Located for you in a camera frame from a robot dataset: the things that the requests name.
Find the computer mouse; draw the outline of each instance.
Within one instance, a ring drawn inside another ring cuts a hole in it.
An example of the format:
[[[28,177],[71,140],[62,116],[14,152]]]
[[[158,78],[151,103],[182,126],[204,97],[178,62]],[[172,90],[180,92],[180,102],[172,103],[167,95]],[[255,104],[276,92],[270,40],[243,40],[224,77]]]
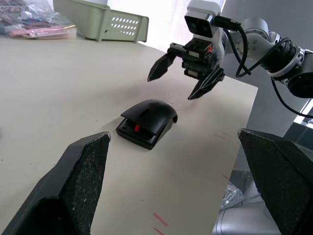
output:
[[[118,135],[150,150],[178,119],[171,105],[157,99],[142,101],[121,116],[125,119],[116,129]]]

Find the white table surface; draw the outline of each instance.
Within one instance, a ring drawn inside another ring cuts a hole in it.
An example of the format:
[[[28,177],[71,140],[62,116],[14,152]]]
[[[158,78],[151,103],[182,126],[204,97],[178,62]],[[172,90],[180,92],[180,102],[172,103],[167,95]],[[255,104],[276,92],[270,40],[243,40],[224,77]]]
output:
[[[101,131],[112,141],[91,234],[211,233],[256,87],[226,77],[188,101],[196,80],[181,60],[148,83],[163,52],[141,44],[0,39],[0,52],[0,233],[66,147]],[[179,116],[151,151],[115,132],[150,98]]]

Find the plastic bag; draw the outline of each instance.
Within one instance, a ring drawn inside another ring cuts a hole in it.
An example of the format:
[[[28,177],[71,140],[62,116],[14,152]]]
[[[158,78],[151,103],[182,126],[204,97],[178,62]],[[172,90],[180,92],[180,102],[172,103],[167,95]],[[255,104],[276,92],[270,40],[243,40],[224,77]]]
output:
[[[221,209],[226,209],[234,206],[235,204],[244,201],[245,197],[243,192],[231,182],[228,182],[227,189],[221,204]]]
[[[73,39],[76,28],[46,0],[0,0],[0,34],[35,39]]]

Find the red line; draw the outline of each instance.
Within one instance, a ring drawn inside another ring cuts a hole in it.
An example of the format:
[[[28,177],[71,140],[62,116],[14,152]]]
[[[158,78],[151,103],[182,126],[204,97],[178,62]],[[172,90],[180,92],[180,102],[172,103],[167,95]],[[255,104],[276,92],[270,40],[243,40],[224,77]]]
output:
[[[228,176],[226,176],[226,175],[224,175],[224,174],[222,174],[222,176],[223,176],[225,179],[227,179],[227,180],[229,181]]]
[[[153,213],[153,215],[166,227],[168,227],[168,224],[157,214],[157,213]]]
[[[225,132],[223,132],[223,131],[221,131],[221,133],[223,133],[224,135],[227,135],[227,136],[229,136],[229,137],[233,137],[232,135],[227,134],[227,133],[225,133]]]
[[[222,138],[222,139],[224,139],[224,140],[226,140],[226,138],[224,137],[224,136],[220,136],[220,135],[218,135],[218,134],[213,134],[214,136],[217,136],[217,137],[220,137],[220,138]]]
[[[162,233],[159,229],[154,228],[159,234],[164,235],[164,233]]]

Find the light green basket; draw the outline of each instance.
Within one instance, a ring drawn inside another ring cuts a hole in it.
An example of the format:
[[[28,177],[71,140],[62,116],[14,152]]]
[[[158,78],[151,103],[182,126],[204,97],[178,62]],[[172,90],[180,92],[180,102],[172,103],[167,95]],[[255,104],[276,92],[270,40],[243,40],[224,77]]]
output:
[[[67,17],[83,36],[101,40],[146,42],[149,18],[111,10],[83,0],[53,0],[54,11]]]

